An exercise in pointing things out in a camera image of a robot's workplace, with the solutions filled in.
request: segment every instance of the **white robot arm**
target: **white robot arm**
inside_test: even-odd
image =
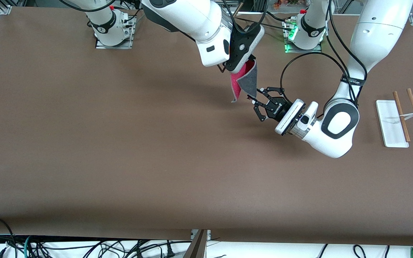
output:
[[[105,0],[69,1],[84,10],[96,10],[87,12],[87,17],[102,44],[116,46],[129,37],[128,15],[100,8],[107,5]],[[224,64],[231,73],[238,73],[264,36],[261,25],[237,31],[231,13],[211,0],[142,0],[142,6],[149,20],[194,39],[206,67]]]
[[[319,6],[318,8],[326,6],[320,2],[328,3],[326,0],[313,0],[313,4]],[[351,38],[350,50],[369,71],[395,46],[408,20],[413,1],[369,0],[364,2],[364,8]],[[310,11],[322,13],[312,7],[310,5],[308,13]],[[297,36],[307,38],[304,32],[298,31]],[[275,114],[266,108],[267,117],[279,121],[275,132],[281,135],[294,134],[308,142],[317,151],[332,158],[346,154],[352,146],[353,133],[359,122],[359,112],[352,97],[358,96],[365,79],[363,67],[351,56],[347,70],[350,74],[348,80],[351,83],[353,95],[351,95],[347,79],[343,78],[333,98],[326,103],[321,120],[315,117],[318,103],[312,102],[304,110],[305,103],[302,100],[296,99],[294,103],[291,103],[285,98],[280,88],[261,89],[261,93],[272,90],[280,92],[280,97],[273,98],[277,99],[277,104],[272,101],[267,103],[270,109],[275,110]],[[258,101],[253,101],[253,103],[256,110],[256,105],[260,106],[260,104]]]
[[[167,29],[181,31],[193,38],[204,66],[225,63],[238,73],[264,35],[264,28],[252,26],[246,35],[237,33],[231,19],[211,0],[142,0],[149,20]]]
[[[68,0],[84,10],[95,36],[106,46],[116,46],[130,36],[127,13],[114,10],[105,0]]]

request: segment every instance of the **gray cloth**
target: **gray cloth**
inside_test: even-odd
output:
[[[254,60],[254,66],[245,75],[237,80],[240,88],[253,98],[257,95],[257,62]]]

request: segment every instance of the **pink cloth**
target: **pink cloth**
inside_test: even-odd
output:
[[[234,100],[232,101],[232,103],[235,103],[238,100],[241,92],[241,88],[237,80],[246,75],[251,70],[251,68],[253,68],[253,66],[254,60],[248,60],[238,73],[231,73],[231,87],[232,93],[234,94]]]

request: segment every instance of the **brown table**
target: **brown table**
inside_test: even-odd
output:
[[[356,20],[335,17],[347,42]],[[413,27],[370,72],[353,148],[331,159],[231,103],[228,74],[182,34],[143,18],[133,49],[94,49],[86,22],[55,8],[0,16],[0,217],[14,233],[413,244],[413,122],[410,148],[385,148],[375,109],[398,90],[412,110]],[[296,54],[266,32],[258,87],[277,87]],[[322,106],[340,77],[308,56],[284,87]]]

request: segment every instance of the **power cord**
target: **power cord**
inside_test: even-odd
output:
[[[267,13],[268,15],[270,15],[273,19],[275,19],[275,20],[277,20],[277,21],[280,21],[280,22],[285,21],[286,19],[291,18],[291,16],[289,16],[288,18],[284,18],[284,19],[278,18],[277,16],[275,16],[273,13],[271,13],[271,12],[268,11],[268,10],[266,11],[266,13]]]
[[[7,230],[9,231],[10,238],[12,239],[13,245],[16,245],[17,242],[15,241],[15,235],[14,235],[14,233],[12,232],[12,229],[10,229],[9,225],[8,225],[4,220],[0,219],[0,222],[1,222],[2,224],[4,224],[4,226],[5,226],[5,227],[7,228]]]
[[[175,253],[173,253],[170,241],[167,240],[167,258],[172,258],[173,256],[175,256]]]
[[[63,1],[63,0],[59,0],[60,2],[62,2],[62,4],[66,5],[67,7],[73,8],[74,10],[80,10],[80,11],[85,11],[86,13],[89,12],[93,12],[93,11],[99,11],[99,10],[103,10],[104,8],[112,5],[116,0],[111,0],[111,2],[105,4],[104,6],[100,7],[100,8],[96,8],[96,9],[91,9],[91,10],[87,10],[87,9],[82,9],[82,8],[78,8],[75,7],[74,5],[70,5],[69,3]]]
[[[361,250],[362,253],[362,257],[358,255],[356,248],[359,248]],[[388,252],[390,251],[390,246],[387,245],[386,249],[385,249],[385,255],[384,258],[388,257]],[[356,255],[357,258],[366,258],[366,253],[364,252],[364,249],[362,248],[361,245],[354,245],[353,246],[353,253]]]

